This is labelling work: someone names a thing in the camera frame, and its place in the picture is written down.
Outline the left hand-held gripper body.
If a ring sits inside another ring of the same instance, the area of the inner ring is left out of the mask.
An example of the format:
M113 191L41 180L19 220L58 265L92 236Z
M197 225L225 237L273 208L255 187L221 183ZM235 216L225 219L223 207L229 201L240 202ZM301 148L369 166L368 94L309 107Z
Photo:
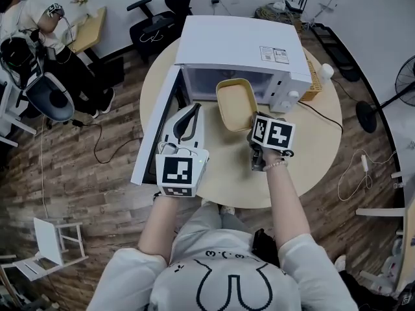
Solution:
M200 104L196 134L190 141L181 141L181 137L174 136L173 125L178 119L177 112L163 127L158 153L155 156L157 186L164 196L193 198L209 160L209 152L204 148L204 109ZM184 137L191 134L192 125L193 119Z

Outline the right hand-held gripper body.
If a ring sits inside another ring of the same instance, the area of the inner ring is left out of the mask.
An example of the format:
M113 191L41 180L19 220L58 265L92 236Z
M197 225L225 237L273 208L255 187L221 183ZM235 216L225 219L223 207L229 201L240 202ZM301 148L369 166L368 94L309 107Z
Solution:
M251 166L253 171L263 171L265 161L263 149L268 148L278 152L283 158L293 157L291 150L296 125L284 119L252 116L252 128L247 136L251 148Z

